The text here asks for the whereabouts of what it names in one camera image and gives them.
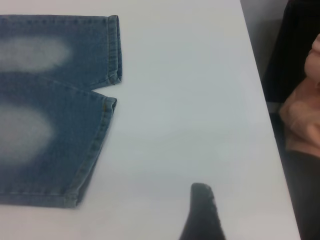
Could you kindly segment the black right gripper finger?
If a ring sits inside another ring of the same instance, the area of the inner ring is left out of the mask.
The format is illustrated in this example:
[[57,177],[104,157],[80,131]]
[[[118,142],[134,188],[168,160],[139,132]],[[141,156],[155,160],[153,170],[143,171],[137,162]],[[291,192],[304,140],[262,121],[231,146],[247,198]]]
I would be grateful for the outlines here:
[[225,240],[214,193],[205,183],[193,183],[181,240]]

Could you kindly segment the bystander pink hand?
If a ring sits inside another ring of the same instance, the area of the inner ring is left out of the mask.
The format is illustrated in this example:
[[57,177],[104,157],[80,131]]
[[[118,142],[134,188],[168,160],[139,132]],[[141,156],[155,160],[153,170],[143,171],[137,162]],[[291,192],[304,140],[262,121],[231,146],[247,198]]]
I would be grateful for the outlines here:
[[304,71],[316,85],[320,84],[320,35],[312,43],[311,50],[305,60]]

